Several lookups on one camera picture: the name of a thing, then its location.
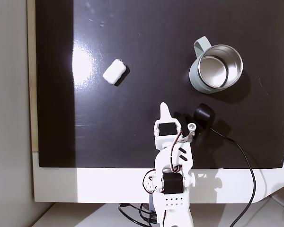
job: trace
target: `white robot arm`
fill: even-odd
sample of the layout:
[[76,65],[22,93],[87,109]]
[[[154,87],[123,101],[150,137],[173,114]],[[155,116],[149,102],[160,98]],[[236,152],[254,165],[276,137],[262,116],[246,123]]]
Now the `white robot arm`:
[[152,172],[150,191],[157,220],[161,227],[193,227],[189,210],[189,189],[195,183],[189,174],[193,166],[190,148],[196,125],[190,123],[189,135],[182,136],[181,124],[169,113],[165,103],[160,105],[160,119],[155,122],[156,149],[160,150]]

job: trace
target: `white block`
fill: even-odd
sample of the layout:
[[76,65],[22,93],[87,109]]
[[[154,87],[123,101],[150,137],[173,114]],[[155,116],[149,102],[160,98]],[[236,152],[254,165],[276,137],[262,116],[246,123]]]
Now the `white block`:
[[103,78],[110,84],[115,84],[122,74],[125,72],[126,66],[119,59],[114,60],[114,62],[107,68],[103,74]]

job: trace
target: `black surface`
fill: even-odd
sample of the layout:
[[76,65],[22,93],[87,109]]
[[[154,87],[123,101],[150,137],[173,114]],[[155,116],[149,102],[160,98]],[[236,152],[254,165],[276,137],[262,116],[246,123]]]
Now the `black surface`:
[[164,194],[180,194],[184,191],[183,177],[180,173],[163,173]]
[[159,124],[159,136],[177,135],[176,123],[162,123]]
[[[244,65],[234,86],[211,95],[188,79],[203,35]],[[36,0],[36,52],[42,167],[153,167],[161,102],[191,116],[209,105],[213,128],[253,168],[283,165],[284,0]],[[118,86],[102,78],[114,59],[130,68]],[[213,133],[192,147],[193,168],[247,168]]]

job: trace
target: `white table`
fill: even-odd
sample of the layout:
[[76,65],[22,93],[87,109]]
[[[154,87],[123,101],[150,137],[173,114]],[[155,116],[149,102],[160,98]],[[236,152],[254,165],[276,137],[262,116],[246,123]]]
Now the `white table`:
[[[148,203],[142,188],[148,169],[40,168],[36,106],[35,0],[27,0],[31,133],[35,201]],[[194,169],[196,184],[191,203],[247,203],[253,182],[248,169]],[[254,170],[257,202],[284,187],[284,166]]]

